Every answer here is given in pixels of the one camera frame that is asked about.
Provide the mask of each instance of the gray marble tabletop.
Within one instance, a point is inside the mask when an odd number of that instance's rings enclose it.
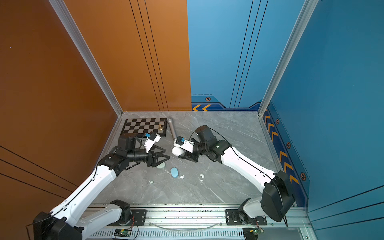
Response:
[[[177,135],[188,138],[199,126],[207,125],[223,135],[242,154],[268,169],[276,171],[256,112],[125,112],[110,149],[117,145],[125,119],[172,118]],[[218,140],[221,137],[214,133]],[[199,162],[172,155],[173,139],[169,128],[158,146],[167,149],[170,159],[164,169],[140,164],[123,171],[94,200],[94,204],[115,199],[128,203],[228,203],[240,204],[248,197],[261,196],[258,189],[235,170],[200,156]],[[184,179],[173,178],[176,167]]]

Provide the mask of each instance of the wall graphic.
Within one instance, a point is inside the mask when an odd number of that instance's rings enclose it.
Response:
[[[257,111],[303,3],[188,0],[193,110]]]

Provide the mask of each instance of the metal tube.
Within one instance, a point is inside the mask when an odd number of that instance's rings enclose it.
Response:
[[[172,118],[168,118],[167,122],[168,122],[168,127],[170,129],[170,132],[172,133],[172,138],[173,139],[177,138],[177,134],[176,134],[175,128],[173,126],[173,119]]]

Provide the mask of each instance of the robotic arm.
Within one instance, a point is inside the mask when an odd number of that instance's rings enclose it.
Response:
[[[197,128],[195,132],[200,142],[179,136],[174,139],[172,153],[192,162],[198,162],[199,155],[206,155],[210,160],[236,170],[253,183],[262,197],[247,199],[239,207],[239,217],[243,224],[251,224],[256,217],[262,215],[280,222],[295,201],[288,175],[283,171],[276,174],[258,165],[226,140],[218,141],[206,125]]]
[[[147,166],[156,167],[169,159],[164,155],[165,149],[154,145],[160,136],[156,133],[146,134],[145,149],[136,134],[127,133],[119,137],[115,153],[103,157],[91,175],[61,204],[50,213],[41,212],[33,220],[33,233],[35,240],[81,240],[86,239],[94,232],[106,225],[122,220],[128,223],[132,220],[130,205],[115,200],[105,209],[100,210],[86,218],[80,219],[83,212],[96,196],[112,182],[123,170],[127,170],[140,162]],[[140,147],[135,148],[136,141]]]

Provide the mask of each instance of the blue soap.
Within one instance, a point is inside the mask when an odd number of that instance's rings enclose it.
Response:
[[[170,169],[170,173],[172,174],[172,177],[178,177],[179,176],[179,171],[175,167]]]

